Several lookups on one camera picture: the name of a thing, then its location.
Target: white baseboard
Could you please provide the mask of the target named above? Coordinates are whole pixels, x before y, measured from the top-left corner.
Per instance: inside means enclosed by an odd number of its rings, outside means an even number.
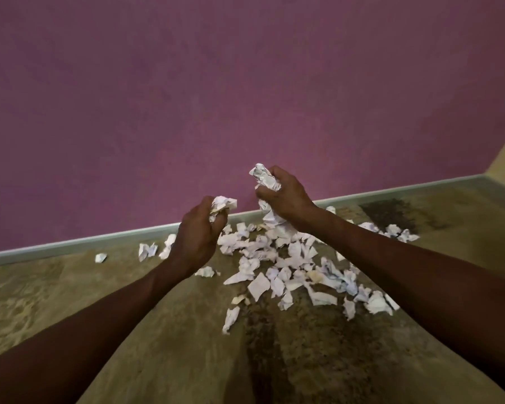
[[[464,182],[468,180],[481,179],[483,175],[464,176],[453,179],[438,180],[436,182],[414,184],[411,186],[396,187],[393,189],[370,191],[366,193],[350,194],[349,196],[333,197],[315,201],[319,207],[325,208],[333,205],[335,207],[350,203],[366,203],[370,201],[379,201],[383,198],[393,197],[395,194],[402,194],[413,190],[423,189],[439,185],[450,185],[453,183]],[[244,211],[242,213],[231,214],[228,221],[231,224],[237,222],[258,222],[262,218],[260,210]],[[155,227],[132,229],[111,234],[96,235],[94,237],[77,238],[74,240],[53,242],[51,244],[34,245],[33,247],[9,249],[0,251],[0,265],[6,265],[14,262],[29,261],[51,256],[72,254],[86,251],[88,249],[106,247],[110,245],[123,244],[130,241],[145,241],[154,238],[161,238],[168,234],[177,232],[179,223],[166,224]]]

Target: pink wall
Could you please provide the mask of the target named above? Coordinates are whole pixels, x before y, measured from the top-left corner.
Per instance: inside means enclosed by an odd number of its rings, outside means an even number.
[[[0,250],[484,172],[505,0],[0,0]]]

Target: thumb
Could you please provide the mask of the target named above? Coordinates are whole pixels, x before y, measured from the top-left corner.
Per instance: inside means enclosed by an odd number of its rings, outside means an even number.
[[[264,201],[270,203],[273,199],[275,199],[276,191],[270,190],[265,186],[260,186],[255,190],[256,196]]]
[[[221,210],[219,214],[217,214],[215,221],[212,223],[212,232],[215,237],[219,237],[219,234],[221,234],[222,229],[226,226],[227,221],[228,210],[225,208],[224,210]]]

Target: dark skin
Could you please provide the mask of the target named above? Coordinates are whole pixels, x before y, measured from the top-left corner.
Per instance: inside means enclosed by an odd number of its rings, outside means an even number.
[[[318,208],[280,167],[280,191],[259,187],[296,229],[342,253],[424,329],[505,390],[505,279],[481,267],[393,241]],[[144,278],[0,355],[0,403],[76,402],[116,348],[177,283],[215,252],[226,214],[208,222],[212,197],[183,217],[168,260]]]

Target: hand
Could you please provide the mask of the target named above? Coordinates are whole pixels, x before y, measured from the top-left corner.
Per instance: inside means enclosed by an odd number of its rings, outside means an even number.
[[[213,197],[205,196],[202,202],[183,216],[169,262],[182,269],[183,279],[191,276],[206,264],[215,253],[217,239],[227,223],[227,210],[219,212],[213,223],[209,222]]]
[[[256,189],[256,196],[269,203],[278,215],[288,220],[297,230],[307,232],[309,218],[318,209],[317,206],[295,176],[278,166],[271,167],[269,171],[281,182],[281,189],[273,191],[260,186]]]

